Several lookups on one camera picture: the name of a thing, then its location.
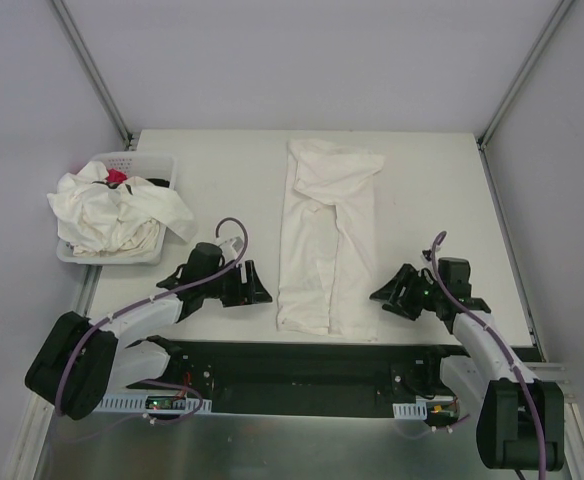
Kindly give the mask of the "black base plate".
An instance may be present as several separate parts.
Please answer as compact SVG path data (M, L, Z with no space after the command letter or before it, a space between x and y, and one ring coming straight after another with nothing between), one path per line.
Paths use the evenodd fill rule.
M174 341L162 384L187 385L215 413L389 418L395 404L450 399L455 346Z

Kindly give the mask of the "right aluminium frame post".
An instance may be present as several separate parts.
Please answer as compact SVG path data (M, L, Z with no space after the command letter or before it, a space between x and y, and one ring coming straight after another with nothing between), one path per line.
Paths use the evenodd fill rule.
M531 77L545 51L557 35L570 12L577 4L578 2L576 0L560 0L556 2L548 19L545 21L515 76L508 85L495 112L487 123L487 126L477 137L477 146L480 151L484 151L495 136L497 129L505 119L509 110L513 107L516 99L522 92L526 82Z

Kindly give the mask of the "pink t-shirt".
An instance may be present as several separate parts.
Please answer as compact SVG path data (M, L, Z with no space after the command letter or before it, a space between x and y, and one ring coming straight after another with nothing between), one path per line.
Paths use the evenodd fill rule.
M116 169L108 169L108 176L106 177L106 181L112 184L120 184L127 180L127 175L122 171Z

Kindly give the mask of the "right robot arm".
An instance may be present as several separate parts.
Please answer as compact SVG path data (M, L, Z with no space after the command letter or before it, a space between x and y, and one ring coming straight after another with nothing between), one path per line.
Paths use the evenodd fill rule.
M451 390L476 420L479 457L489 469L559 471L564 454L564 394L533 373L498 332L487 303L472 294L468 260L441 258L421 270L405 263L370 298L415 321L432 312L463 346L422 369L433 394Z

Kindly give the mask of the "white red-print t-shirt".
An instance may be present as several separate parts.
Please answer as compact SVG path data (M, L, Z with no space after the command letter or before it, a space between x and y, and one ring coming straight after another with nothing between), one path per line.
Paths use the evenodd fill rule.
M288 143L277 327L372 341L378 257L374 180L385 158L319 139Z

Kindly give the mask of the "left aluminium frame post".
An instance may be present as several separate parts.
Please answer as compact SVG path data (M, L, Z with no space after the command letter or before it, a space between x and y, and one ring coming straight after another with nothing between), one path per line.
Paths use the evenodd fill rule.
M47 4L56 18L86 79L93 89L93 92L108 117L108 120L112 124L122 145L125 148L128 148L133 139L133 132L129 129L120 109L116 105L114 97L96 64L69 7L63 0L50 0L47 1Z

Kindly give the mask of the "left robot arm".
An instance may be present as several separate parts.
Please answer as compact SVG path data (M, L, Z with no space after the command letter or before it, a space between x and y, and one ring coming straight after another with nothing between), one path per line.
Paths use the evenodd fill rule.
M73 420L92 413L112 390L145 380L174 388L184 367L155 330L185 320L208 299L225 308L273 300L254 262L243 260L233 242L198 243L157 286L160 294L101 320L61 315L26 373L26 387Z

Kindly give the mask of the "aluminium frame post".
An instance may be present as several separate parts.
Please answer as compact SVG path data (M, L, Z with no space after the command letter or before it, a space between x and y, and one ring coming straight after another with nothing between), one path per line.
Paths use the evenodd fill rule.
M47 1L47 4L56 18L86 79L93 89L93 92L108 117L108 120L112 124L122 145L125 148L128 148L133 139L133 132L129 129L120 109L116 105L114 97L96 64L69 7L63 0L50 0Z
M560 0L556 2L548 19L545 21L515 76L508 85L495 112L487 123L487 126L477 137L477 146L480 151L484 151L495 136L497 129L505 119L509 110L513 107L516 99L522 92L526 82L531 77L545 51L557 35L570 12L577 4L578 2L576 0Z

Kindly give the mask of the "aluminium front rail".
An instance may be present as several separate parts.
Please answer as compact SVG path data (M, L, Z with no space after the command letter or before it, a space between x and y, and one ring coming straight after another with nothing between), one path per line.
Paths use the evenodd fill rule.
M569 376L569 371L559 363L551 362L526 362L526 367L540 380L554 382L562 390L566 403L575 403L577 395L575 387Z

